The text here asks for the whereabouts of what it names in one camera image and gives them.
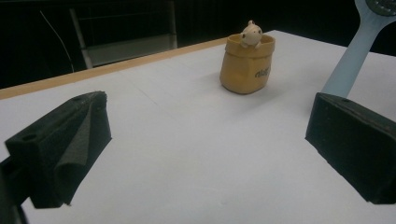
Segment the light blue handle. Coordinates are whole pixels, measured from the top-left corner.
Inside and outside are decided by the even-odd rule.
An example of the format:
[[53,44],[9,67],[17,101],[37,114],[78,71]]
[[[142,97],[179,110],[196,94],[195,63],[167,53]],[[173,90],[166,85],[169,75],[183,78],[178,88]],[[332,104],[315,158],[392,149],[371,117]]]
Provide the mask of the light blue handle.
[[364,0],[355,0],[355,4],[361,15],[361,25],[322,90],[324,93],[344,98],[347,98],[352,89],[378,33],[396,21],[395,16],[384,17],[375,14]]

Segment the plush toy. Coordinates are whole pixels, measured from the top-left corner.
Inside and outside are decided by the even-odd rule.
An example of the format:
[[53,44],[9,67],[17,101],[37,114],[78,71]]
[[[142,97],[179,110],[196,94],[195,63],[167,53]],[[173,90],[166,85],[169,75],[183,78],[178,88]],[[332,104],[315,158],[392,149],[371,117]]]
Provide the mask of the plush toy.
[[250,46],[255,46],[257,49],[261,44],[262,40],[262,29],[254,23],[254,21],[249,21],[247,27],[241,33],[241,45],[244,48]]

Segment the white table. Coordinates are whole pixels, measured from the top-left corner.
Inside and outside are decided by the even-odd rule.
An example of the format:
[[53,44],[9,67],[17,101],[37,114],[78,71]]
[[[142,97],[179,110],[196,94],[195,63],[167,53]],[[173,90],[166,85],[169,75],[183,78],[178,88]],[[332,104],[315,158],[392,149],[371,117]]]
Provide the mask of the white table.
[[[1,100],[4,142],[76,95],[108,96],[113,140],[72,206],[27,200],[30,223],[395,223],[396,205],[364,201],[304,140],[315,93],[345,48],[267,34],[272,71],[250,95],[221,87],[218,45]],[[395,64],[370,53],[349,99],[396,120]]]

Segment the white toy figure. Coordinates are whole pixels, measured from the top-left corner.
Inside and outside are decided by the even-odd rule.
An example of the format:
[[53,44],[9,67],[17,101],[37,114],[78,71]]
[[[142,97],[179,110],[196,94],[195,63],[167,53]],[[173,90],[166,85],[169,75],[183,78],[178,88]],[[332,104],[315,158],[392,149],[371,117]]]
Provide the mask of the white toy figure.
[[255,46],[257,49],[261,44],[262,40],[262,29],[254,24],[254,21],[249,21],[247,24],[247,28],[241,33],[241,45],[244,48],[247,48],[249,45]]

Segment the dark background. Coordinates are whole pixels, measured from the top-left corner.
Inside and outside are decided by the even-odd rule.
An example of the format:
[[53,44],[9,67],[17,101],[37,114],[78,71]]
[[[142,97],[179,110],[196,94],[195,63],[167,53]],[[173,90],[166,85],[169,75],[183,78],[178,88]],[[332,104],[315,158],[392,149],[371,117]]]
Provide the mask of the dark background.
[[[0,88],[86,69],[69,8],[81,20],[87,46],[166,34],[164,0],[0,0]],[[353,0],[227,1],[175,0],[177,45],[240,33],[249,20],[266,31],[278,30],[347,46],[359,27]],[[44,13],[69,51],[43,20]],[[396,22],[377,37],[372,52],[396,56]]]

